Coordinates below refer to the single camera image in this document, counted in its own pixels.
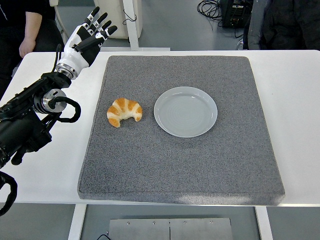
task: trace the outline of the plate rim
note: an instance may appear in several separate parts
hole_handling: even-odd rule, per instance
[[[172,133],[171,131],[169,131],[168,129],[166,129],[165,126],[163,126],[163,124],[161,124],[161,121],[157,118],[157,116],[159,116],[159,114],[156,115],[156,112],[158,112],[158,109],[159,109],[159,108],[157,107],[157,104],[159,104],[162,96],[165,95],[166,93],[170,92],[170,91],[173,91],[173,90],[176,90],[176,89],[182,89],[182,88],[183,88],[183,89],[194,89],[194,90],[196,90],[196,91],[200,91],[201,93],[203,93],[203,94],[205,94],[206,96],[208,96],[209,99],[211,99],[212,102],[214,103],[214,106],[213,106],[213,107],[216,108],[216,117],[215,117],[214,121],[212,121],[212,124],[209,125],[210,127],[208,127],[207,129],[205,129],[204,132],[201,132],[201,133],[199,133],[199,134],[192,135],[192,136],[181,136],[181,135],[179,135],[179,134]],[[178,138],[194,138],[194,137],[198,137],[198,136],[201,136],[201,135],[205,134],[206,132],[208,132],[208,131],[215,125],[215,123],[216,123],[216,121],[217,121],[217,119],[218,119],[218,107],[217,107],[217,104],[216,104],[215,100],[214,100],[208,93],[206,93],[205,91],[203,91],[203,90],[201,90],[201,89],[199,89],[199,88],[193,87],[193,86],[177,86],[177,87],[173,87],[173,88],[170,88],[170,89],[164,91],[164,92],[157,98],[157,100],[155,101],[155,104],[154,104],[154,106],[153,106],[153,116],[154,116],[154,118],[155,118],[156,123],[157,123],[165,132],[167,132],[168,134],[170,134],[170,135],[172,135],[172,136],[175,136],[175,137],[178,137]]]

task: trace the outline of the robotic hand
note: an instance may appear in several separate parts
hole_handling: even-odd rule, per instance
[[[61,89],[68,88],[82,69],[92,65],[103,42],[117,30],[116,26],[109,27],[111,21],[99,28],[107,13],[91,24],[99,10],[96,7],[83,24],[76,27],[59,60],[57,49],[52,72],[44,73],[39,80],[0,107],[0,169],[13,155],[11,163],[19,165],[25,153],[37,152],[51,142],[49,131],[57,121],[74,123],[79,119],[80,105],[67,98]],[[67,104],[75,108],[75,114],[72,118],[60,118]],[[47,116],[40,120],[36,112]],[[0,189],[4,184],[10,185],[11,193],[0,209],[0,216],[10,209],[17,197],[15,179],[0,171]]]

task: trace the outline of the white robotic hand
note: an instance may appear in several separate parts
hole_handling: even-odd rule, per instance
[[[55,67],[57,72],[64,73],[71,80],[77,78],[82,69],[91,66],[104,41],[118,29],[116,26],[109,27],[111,21],[98,28],[107,17],[106,12],[91,24],[99,10],[100,8],[97,6],[83,24],[75,28],[65,44],[63,57]]]

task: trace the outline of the black equipment box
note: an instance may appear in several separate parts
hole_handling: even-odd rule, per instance
[[[254,0],[220,0],[222,26],[244,28],[250,19]]]

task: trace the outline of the metal panel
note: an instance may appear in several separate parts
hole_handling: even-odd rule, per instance
[[[111,219],[109,236],[115,240],[170,240],[169,219]]]
[[[170,240],[233,240],[230,218],[171,219]]]
[[[233,240],[230,218],[111,219],[116,240]]]

